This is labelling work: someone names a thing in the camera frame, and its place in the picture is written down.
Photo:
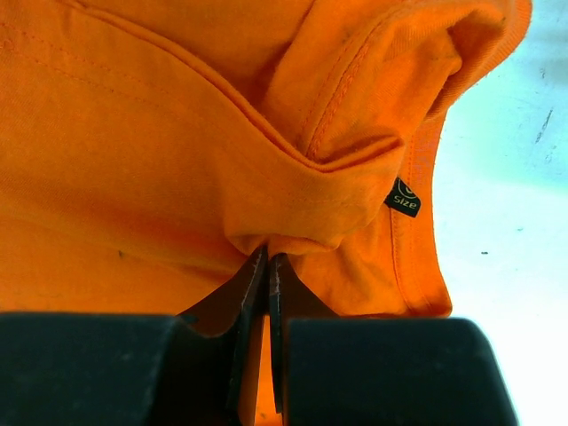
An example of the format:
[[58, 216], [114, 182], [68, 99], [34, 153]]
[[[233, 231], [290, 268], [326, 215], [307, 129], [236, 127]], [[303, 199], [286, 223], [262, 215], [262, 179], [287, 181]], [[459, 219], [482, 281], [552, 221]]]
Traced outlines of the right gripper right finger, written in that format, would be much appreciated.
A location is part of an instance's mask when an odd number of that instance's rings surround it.
[[269, 272], [272, 382], [287, 425], [514, 425], [485, 334], [467, 319], [341, 317], [288, 257]]

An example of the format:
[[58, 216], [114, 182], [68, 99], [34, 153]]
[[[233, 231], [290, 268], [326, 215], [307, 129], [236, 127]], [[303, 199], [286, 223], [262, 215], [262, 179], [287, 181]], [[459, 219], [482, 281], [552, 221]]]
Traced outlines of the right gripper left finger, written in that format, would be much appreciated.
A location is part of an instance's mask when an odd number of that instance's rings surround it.
[[267, 266], [176, 316], [3, 314], [2, 424], [253, 424]]

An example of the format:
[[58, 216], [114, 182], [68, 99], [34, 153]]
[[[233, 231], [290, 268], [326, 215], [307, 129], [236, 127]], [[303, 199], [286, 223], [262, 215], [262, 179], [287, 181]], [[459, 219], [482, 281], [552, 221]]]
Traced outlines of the orange t shirt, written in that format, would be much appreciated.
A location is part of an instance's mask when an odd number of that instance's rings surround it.
[[4, 1], [1, 317], [176, 316], [268, 256], [341, 317], [453, 319], [432, 180], [528, 1]]

